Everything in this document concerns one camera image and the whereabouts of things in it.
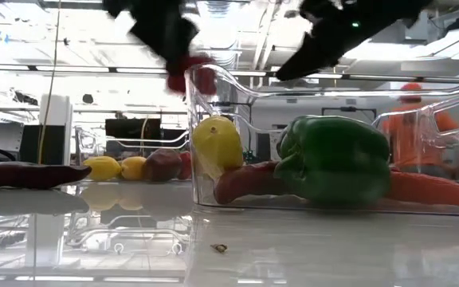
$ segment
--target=person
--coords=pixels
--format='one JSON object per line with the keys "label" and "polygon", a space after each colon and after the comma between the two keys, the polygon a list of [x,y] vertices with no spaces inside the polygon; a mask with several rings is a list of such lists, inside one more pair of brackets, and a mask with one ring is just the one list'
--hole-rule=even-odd
{"label": "person", "polygon": [[[409,83],[402,90],[422,90],[417,83]],[[405,112],[422,108],[427,103],[422,102],[420,96],[402,96],[401,105],[393,108],[392,112]],[[447,132],[459,128],[459,125],[446,111],[435,115],[440,132]],[[416,123],[419,122],[415,112],[390,116],[383,123],[384,132],[390,137],[392,160],[391,162],[404,172],[422,173],[445,179],[459,179],[459,148],[456,149],[455,161],[449,164],[444,161],[445,149],[433,147],[419,141]]]}

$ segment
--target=yellow cable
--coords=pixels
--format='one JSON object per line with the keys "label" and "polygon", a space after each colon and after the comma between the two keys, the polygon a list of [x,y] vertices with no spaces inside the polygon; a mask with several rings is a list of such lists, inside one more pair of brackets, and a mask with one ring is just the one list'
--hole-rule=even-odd
{"label": "yellow cable", "polygon": [[56,20],[56,38],[54,40],[54,59],[53,59],[53,72],[51,74],[51,85],[49,86],[49,95],[47,96],[47,105],[45,106],[44,123],[41,125],[39,133],[38,144],[38,164],[42,163],[42,152],[44,149],[45,129],[47,127],[47,117],[49,116],[49,106],[51,104],[51,97],[53,95],[54,75],[56,74],[57,65],[57,41],[60,34],[60,14],[61,14],[61,0],[57,3],[57,20]]}

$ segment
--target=white countertop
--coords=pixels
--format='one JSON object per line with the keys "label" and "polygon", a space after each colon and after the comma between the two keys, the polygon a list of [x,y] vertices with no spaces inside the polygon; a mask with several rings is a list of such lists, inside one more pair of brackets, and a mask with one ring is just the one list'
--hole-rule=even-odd
{"label": "white countertop", "polygon": [[0,250],[0,286],[459,286],[459,216],[218,210],[194,206],[185,186],[143,192],[144,208],[117,227],[91,213],[87,226],[86,214],[12,217],[3,211],[17,198],[30,212],[66,203],[1,192],[0,235],[26,237]]}

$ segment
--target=carrot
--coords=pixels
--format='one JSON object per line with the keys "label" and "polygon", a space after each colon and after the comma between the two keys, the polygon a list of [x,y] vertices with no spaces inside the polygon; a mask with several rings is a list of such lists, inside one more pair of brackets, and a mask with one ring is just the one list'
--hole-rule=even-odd
{"label": "carrot", "polygon": [[391,172],[386,198],[402,202],[459,206],[459,183],[429,175]]}

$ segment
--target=ceiling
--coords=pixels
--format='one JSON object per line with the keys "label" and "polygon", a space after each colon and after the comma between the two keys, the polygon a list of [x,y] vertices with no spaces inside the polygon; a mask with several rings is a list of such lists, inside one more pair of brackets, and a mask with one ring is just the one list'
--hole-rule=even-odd
{"label": "ceiling", "polygon": [[[101,1],[97,0],[73,0],[61,5],[62,9],[59,10],[55,0],[0,1],[0,65],[49,66],[54,63],[56,56],[57,64],[64,66],[163,67],[163,62],[157,56],[127,34],[133,25],[128,14],[123,13],[113,20],[101,9]],[[309,29],[304,19],[285,17],[288,11],[295,10],[298,5],[297,0],[281,5],[265,0],[188,2],[185,6],[186,17],[201,29],[194,39],[193,49],[209,53],[227,69],[274,69],[293,54],[304,31]],[[459,0],[439,0],[433,7],[430,13],[437,11],[439,16],[458,14]],[[56,41],[58,13],[60,20]],[[426,43],[430,37],[436,37],[434,33],[440,33],[434,23],[433,19],[421,18],[411,31],[400,30],[401,37],[397,35],[398,26],[391,26],[381,35],[394,35],[387,37],[393,39],[396,48],[402,44],[402,39]],[[459,61],[398,61],[400,57],[392,61],[399,51],[392,49],[388,42],[391,41],[387,40],[381,46],[374,45],[374,49],[368,45],[358,47],[341,59],[335,68],[323,72],[417,77],[459,75]],[[48,93],[50,79],[25,70],[0,71],[0,91],[15,88],[37,97]],[[1,81],[3,74],[6,81]],[[57,76],[54,92],[70,96],[163,91],[163,79],[153,80],[150,77],[145,85],[142,77],[126,77],[122,80],[107,73],[77,73],[75,76],[58,73]],[[377,81],[318,82],[320,86],[337,88],[374,88],[380,84]]]}

